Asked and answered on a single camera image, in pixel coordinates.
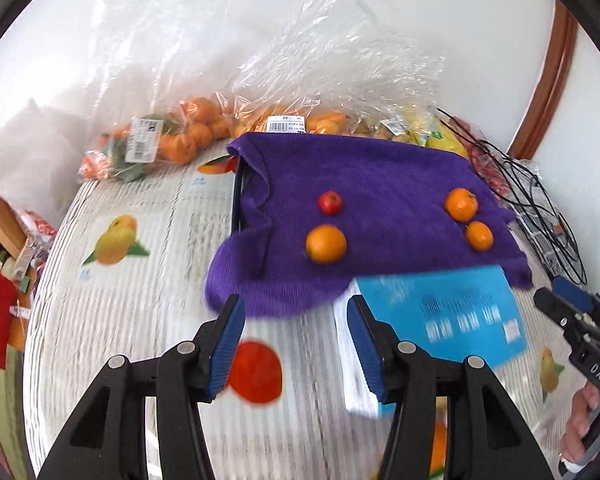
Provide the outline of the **person's right hand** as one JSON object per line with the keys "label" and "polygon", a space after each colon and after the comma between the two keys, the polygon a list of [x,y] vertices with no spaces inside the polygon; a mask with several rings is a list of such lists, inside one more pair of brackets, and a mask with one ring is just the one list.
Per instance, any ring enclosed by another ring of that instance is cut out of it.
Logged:
{"label": "person's right hand", "polygon": [[590,430],[588,415],[600,404],[600,392],[587,382],[572,397],[571,414],[566,423],[565,433],[560,440],[560,457],[566,462],[580,463],[584,460],[585,447],[582,439]]}

